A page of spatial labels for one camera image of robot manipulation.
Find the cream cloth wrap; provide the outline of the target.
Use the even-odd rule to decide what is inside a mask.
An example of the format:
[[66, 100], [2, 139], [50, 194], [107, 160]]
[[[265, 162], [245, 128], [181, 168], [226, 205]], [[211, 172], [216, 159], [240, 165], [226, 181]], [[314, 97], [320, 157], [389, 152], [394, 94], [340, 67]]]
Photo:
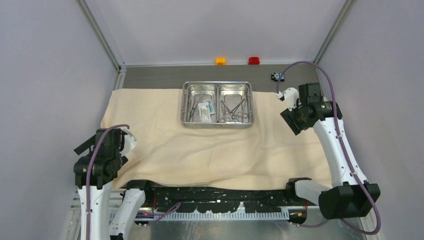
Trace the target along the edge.
[[101, 127], [130, 126], [137, 145], [113, 181], [170, 187], [280, 190], [290, 178], [330, 187], [330, 169], [312, 129], [294, 135], [280, 116], [286, 104], [272, 92], [253, 93], [254, 123], [245, 129], [191, 129], [180, 120], [179, 89], [119, 89]]

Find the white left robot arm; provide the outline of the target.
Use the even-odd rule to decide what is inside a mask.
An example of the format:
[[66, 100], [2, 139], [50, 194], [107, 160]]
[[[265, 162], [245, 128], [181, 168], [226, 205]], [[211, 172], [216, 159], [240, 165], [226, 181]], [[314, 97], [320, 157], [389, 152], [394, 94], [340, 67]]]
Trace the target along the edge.
[[126, 154], [137, 145], [127, 124], [99, 128], [74, 149], [81, 156], [73, 166], [81, 207], [82, 240], [127, 240], [140, 207], [153, 202], [147, 180], [131, 180], [124, 185], [122, 203], [110, 220], [110, 196], [118, 171], [128, 162]]

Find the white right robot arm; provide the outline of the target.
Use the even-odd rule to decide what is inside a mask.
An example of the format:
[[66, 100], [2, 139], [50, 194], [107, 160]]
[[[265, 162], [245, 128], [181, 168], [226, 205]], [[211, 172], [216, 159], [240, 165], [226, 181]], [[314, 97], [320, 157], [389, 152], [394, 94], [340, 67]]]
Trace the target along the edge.
[[285, 198], [291, 205], [307, 200], [319, 207], [326, 220], [366, 217], [381, 195], [376, 183], [369, 183], [345, 138], [339, 105], [325, 100], [319, 83], [307, 83], [276, 93], [287, 104], [280, 113], [295, 135], [313, 129], [326, 157], [331, 187], [309, 177], [291, 178]]

